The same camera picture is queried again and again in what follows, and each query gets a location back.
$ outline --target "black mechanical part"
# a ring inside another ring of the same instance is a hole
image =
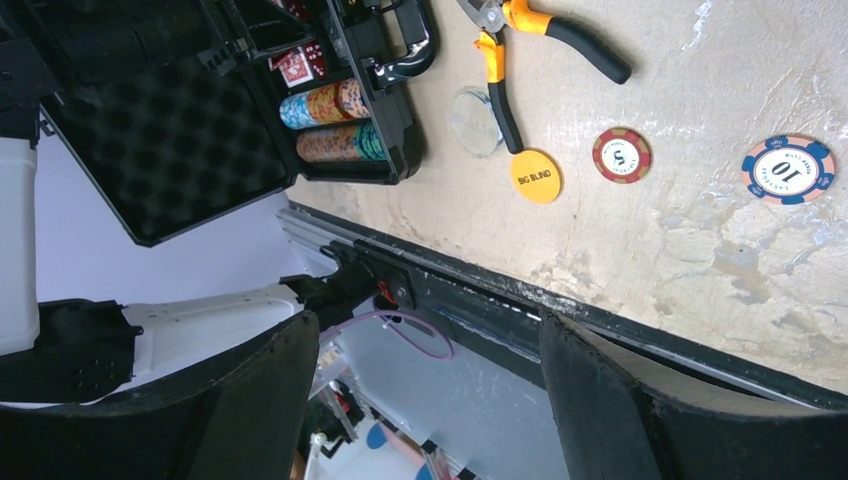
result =
[[[95,10],[42,3],[35,12],[86,86],[155,70],[215,41],[203,5],[194,0],[116,0]]]
[[[417,314],[455,343],[540,388],[545,386],[539,365],[539,309],[561,305],[581,325],[616,345],[698,380],[760,398],[777,400],[770,395],[779,392],[784,400],[829,410],[848,409],[848,396],[842,393],[313,208],[298,203],[292,203],[292,208],[287,215],[313,228],[351,240],[368,239],[357,243],[383,252],[381,258],[408,275],[413,293],[418,294]]]
[[[424,442],[424,445],[421,445],[421,450],[423,450],[424,453],[433,453],[437,448],[439,448],[439,446],[432,440],[427,440]]]
[[[424,0],[398,0],[389,10],[378,11],[380,15],[394,12],[406,43],[406,55],[390,61],[377,61],[373,65],[377,89],[383,90],[421,75],[436,59],[439,37],[433,29],[427,5]]]
[[[0,109],[0,137],[29,140],[35,148],[39,138],[38,104],[21,103]]]
[[[0,0],[0,25],[0,108],[96,98],[85,89],[195,55],[223,75],[315,38],[266,0]]]
[[[456,476],[458,480],[474,480],[477,478],[477,475],[474,475],[474,472],[467,468],[463,468],[459,475]]]
[[[380,7],[380,3],[382,2],[373,0],[365,2],[366,6],[371,9],[371,13],[373,13],[374,15],[385,15],[391,12],[392,10],[396,9],[397,7],[401,6],[403,4],[403,0],[391,0],[389,2],[389,5],[386,7]]]
[[[372,11],[366,8],[368,4],[368,0],[332,0],[332,8],[338,12],[337,18],[342,28],[362,24],[371,18]]]
[[[701,382],[543,312],[542,369],[571,478],[844,479],[848,414]]]
[[[34,104],[59,90],[59,81],[28,38],[0,43],[0,109]]]
[[[0,407],[0,478],[278,479],[318,356],[303,312],[230,350],[87,406]]]
[[[340,402],[348,407],[347,418],[354,427],[359,424],[365,414],[362,412],[359,404],[356,403],[353,393],[347,385],[342,381],[336,382],[339,391],[338,396]],[[300,439],[298,440],[297,450],[303,458],[309,456],[311,448],[311,438],[313,433],[321,432],[330,442],[335,442],[331,449],[321,447],[321,453],[327,458],[333,458],[338,448],[344,443],[350,443],[351,438],[347,434],[344,425],[333,415],[332,410],[324,402],[321,401],[319,395],[312,397],[312,400],[306,406],[306,414],[303,419],[303,428],[300,431]]]
[[[225,75],[315,39],[314,29],[268,0],[200,0],[211,18],[232,32],[198,54],[209,70]]]
[[[376,295],[377,279],[362,262],[353,261],[339,265],[339,269],[326,279],[297,275],[280,279],[297,294],[303,308],[316,312],[321,331],[335,327],[353,317],[353,309]]]
[[[400,310],[400,307],[398,307],[398,305],[396,303],[390,302],[383,295],[375,296],[374,299],[371,301],[371,303],[372,303],[372,305],[374,305],[374,310]],[[402,318],[400,318],[398,316],[394,316],[394,315],[389,315],[389,316],[386,316],[385,318],[394,322],[394,323],[403,322]]]
[[[0,357],[0,401],[90,402],[132,378],[135,337],[115,302],[39,305],[35,346]]]
[[[337,248],[343,247],[341,243],[337,242],[333,242],[331,245]],[[385,282],[392,299],[398,306],[408,309],[416,307],[417,294],[412,288],[409,275],[403,268],[399,268],[393,263],[392,255],[387,255],[364,242],[355,242],[354,252],[356,252],[356,258],[368,265],[368,268],[374,272],[374,276],[378,280]]]

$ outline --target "foam lining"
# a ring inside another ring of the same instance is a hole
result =
[[[219,77],[188,58],[98,92],[100,107],[45,107],[137,243],[158,243],[291,182],[239,74]]]

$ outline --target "black carrying case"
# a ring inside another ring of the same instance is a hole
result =
[[[52,129],[139,245],[154,246],[294,184],[314,181],[394,185],[421,165],[425,142],[403,82],[436,54],[425,0],[388,8],[369,0],[306,0],[309,27],[327,76],[287,88],[264,62],[218,76],[196,57],[98,87],[102,105],[47,99]],[[393,58],[383,16],[396,14],[407,55]],[[342,66],[321,25],[329,15],[348,54]],[[297,134],[280,121],[285,97],[355,77],[387,162],[307,163]]]

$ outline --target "white floor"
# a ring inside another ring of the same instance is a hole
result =
[[[303,270],[275,218],[282,194],[150,248],[135,245],[57,137],[38,147],[38,300],[160,303],[275,282]]]

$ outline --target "table surface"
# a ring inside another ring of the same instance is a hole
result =
[[[476,158],[449,132],[454,95],[485,89],[484,63],[455,1],[431,3],[441,50],[409,82],[429,145],[421,170],[396,187],[299,181],[292,200],[848,393],[844,180],[791,207],[740,180],[746,153],[776,134],[818,138],[837,168],[848,159],[839,0],[531,2],[591,25],[636,67],[618,86],[565,45],[507,32],[525,144],[564,177],[549,205],[513,188],[504,147]],[[651,144],[637,183],[592,163],[595,139],[616,126]]]

